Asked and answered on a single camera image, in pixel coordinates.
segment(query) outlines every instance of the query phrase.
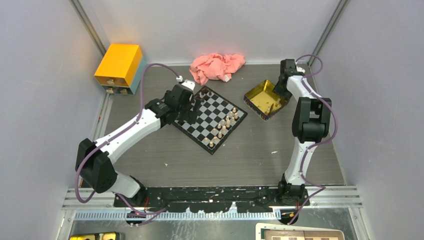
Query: cable connector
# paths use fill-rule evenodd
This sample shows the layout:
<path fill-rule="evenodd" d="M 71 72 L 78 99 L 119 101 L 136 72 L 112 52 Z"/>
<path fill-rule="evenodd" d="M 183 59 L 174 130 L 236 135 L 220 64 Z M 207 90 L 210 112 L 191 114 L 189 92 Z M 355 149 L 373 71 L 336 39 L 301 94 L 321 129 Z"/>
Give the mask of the cable connector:
<path fill-rule="evenodd" d="M 183 76 L 181 76 L 181 75 L 180 76 L 177 76 L 176 77 L 176 81 L 179 82 L 179 83 L 182 83 L 184 81 L 183 80 Z"/>

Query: chessboard border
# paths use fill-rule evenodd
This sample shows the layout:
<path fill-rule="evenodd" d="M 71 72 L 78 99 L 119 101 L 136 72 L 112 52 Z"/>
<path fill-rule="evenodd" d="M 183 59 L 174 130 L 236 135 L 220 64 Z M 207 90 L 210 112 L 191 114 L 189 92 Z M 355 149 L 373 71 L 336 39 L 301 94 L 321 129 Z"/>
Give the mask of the chessboard border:
<path fill-rule="evenodd" d="M 214 94 L 218 95 L 218 97 L 222 98 L 223 100 L 227 101 L 227 103 L 233 105 L 234 107 L 236 107 L 239 111 L 243 112 L 243 116 L 239 117 L 239 120 L 235 121 L 235 124 L 233 126 L 231 126 L 231 128 L 228 130 L 228 132 L 222 136 L 221 140 L 215 144 L 215 147 L 213 149 L 210 149 L 207 145 L 199 142 L 199 140 L 194 137 L 191 133 L 189 133 L 187 130 L 185 130 L 181 125 L 179 125 L 177 122 L 173 121 L 172 125 L 174 125 L 177 129 L 179 129 L 182 133 L 184 133 L 186 136 L 188 136 L 191 140 L 193 140 L 197 145 L 199 145 L 200 147 L 202 147 L 204 150 L 206 150 L 208 153 L 210 153 L 211 155 L 214 155 L 214 153 L 221 147 L 221 145 L 227 140 L 228 136 L 240 125 L 240 123 L 247 117 L 248 112 L 246 112 L 245 110 L 243 110 L 242 108 L 240 108 L 239 106 L 235 105 L 232 101 L 229 101 L 228 99 L 226 99 L 225 97 L 221 96 L 219 93 L 217 93 L 216 91 L 214 91 L 212 88 L 208 87 L 208 86 L 203 86 L 199 91 L 197 91 L 193 97 L 199 95 L 200 96 L 200 92 L 203 89 L 208 89 L 209 91 L 212 91 Z"/>

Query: pink towel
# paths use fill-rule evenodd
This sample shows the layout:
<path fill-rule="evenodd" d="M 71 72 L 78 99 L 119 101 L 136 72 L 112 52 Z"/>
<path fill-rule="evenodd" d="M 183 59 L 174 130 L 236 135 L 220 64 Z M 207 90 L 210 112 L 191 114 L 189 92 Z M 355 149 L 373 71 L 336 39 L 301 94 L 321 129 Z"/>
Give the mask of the pink towel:
<path fill-rule="evenodd" d="M 245 57 L 239 54 L 222 56 L 212 53 L 196 58 L 190 65 L 190 72 L 194 80 L 202 86 L 209 79 L 221 79 L 228 82 L 231 74 L 239 70 L 245 63 Z"/>

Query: chessboard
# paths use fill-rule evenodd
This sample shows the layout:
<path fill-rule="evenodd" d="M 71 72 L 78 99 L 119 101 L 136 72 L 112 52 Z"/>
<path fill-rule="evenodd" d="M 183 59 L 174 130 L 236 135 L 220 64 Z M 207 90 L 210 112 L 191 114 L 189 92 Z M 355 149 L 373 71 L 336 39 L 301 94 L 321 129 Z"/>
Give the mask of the chessboard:
<path fill-rule="evenodd" d="M 195 98 L 201 100 L 196 122 L 188 124 L 176 120 L 173 125 L 213 155 L 248 113 L 207 86 L 202 87 L 193 96 Z"/>

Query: white panel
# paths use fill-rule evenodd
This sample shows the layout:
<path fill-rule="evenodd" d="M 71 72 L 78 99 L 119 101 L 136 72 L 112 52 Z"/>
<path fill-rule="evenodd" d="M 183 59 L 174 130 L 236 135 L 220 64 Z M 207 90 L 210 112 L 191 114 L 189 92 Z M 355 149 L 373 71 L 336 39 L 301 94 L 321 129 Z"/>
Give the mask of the white panel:
<path fill-rule="evenodd" d="M 54 239 L 101 55 L 67 0 L 0 1 L 0 32 L 1 238 Z"/>
<path fill-rule="evenodd" d="M 316 85 L 338 115 L 333 144 L 372 239 L 424 234 L 423 12 L 423 1 L 352 0 L 320 54 Z"/>
<path fill-rule="evenodd" d="M 84 0 L 110 43 L 140 44 L 148 62 L 211 53 L 279 63 L 314 50 L 338 0 Z"/>

